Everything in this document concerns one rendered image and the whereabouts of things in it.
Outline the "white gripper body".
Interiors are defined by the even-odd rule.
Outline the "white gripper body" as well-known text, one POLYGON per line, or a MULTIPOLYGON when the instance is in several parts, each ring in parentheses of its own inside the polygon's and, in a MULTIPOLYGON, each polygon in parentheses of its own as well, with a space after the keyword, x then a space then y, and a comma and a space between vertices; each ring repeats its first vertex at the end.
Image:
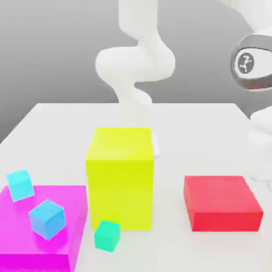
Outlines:
POLYGON ((272 182, 272 135, 250 132, 247 152, 248 175, 258 182, 272 182))

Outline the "small green cube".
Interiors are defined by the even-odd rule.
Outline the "small green cube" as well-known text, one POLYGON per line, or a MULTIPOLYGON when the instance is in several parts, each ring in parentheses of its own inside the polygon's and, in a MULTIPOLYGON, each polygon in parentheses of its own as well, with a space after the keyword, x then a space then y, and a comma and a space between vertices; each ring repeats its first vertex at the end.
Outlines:
POLYGON ((107 252, 114 252, 120 237, 119 224, 102 220, 95 231, 95 247, 107 252))

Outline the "small blue cube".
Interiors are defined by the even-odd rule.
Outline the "small blue cube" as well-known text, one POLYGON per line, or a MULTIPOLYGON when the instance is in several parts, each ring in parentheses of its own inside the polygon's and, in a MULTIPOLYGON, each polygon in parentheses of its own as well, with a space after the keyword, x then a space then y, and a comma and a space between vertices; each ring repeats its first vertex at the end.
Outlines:
POLYGON ((51 200, 29 211, 29 218, 32 230, 47 241, 66 227, 64 208, 51 200))

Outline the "small cyan cube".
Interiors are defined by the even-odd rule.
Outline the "small cyan cube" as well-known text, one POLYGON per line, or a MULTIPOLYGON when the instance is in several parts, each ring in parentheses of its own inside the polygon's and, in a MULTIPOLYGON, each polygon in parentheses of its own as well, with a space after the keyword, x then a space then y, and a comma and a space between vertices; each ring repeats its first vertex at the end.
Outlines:
POLYGON ((26 169, 6 175, 13 202, 34 196, 30 175, 26 169))

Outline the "large red box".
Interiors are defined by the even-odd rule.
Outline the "large red box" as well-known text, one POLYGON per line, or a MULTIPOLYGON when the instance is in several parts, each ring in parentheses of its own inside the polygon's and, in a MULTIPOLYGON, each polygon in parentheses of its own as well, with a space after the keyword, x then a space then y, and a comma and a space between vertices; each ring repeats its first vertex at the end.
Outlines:
POLYGON ((193 232, 257 232, 263 209, 243 176, 185 176, 193 232))

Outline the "large yellow box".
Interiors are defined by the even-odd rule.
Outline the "large yellow box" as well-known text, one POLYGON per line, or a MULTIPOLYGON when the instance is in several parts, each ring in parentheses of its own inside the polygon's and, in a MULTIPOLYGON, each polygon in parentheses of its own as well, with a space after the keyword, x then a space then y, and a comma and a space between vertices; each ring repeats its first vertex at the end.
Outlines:
POLYGON ((91 226, 152 228, 154 155, 148 127, 97 127, 86 156, 91 226))

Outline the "large magenta box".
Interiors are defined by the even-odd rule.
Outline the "large magenta box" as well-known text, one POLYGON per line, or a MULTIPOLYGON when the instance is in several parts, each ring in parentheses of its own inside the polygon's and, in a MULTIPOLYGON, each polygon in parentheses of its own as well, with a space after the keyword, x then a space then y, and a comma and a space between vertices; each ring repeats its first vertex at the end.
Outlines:
POLYGON ((0 192, 0 272, 74 272, 88 214, 84 185, 36 185, 14 202, 0 192), (49 241, 31 228, 29 211, 50 200, 63 207, 66 227, 49 241))

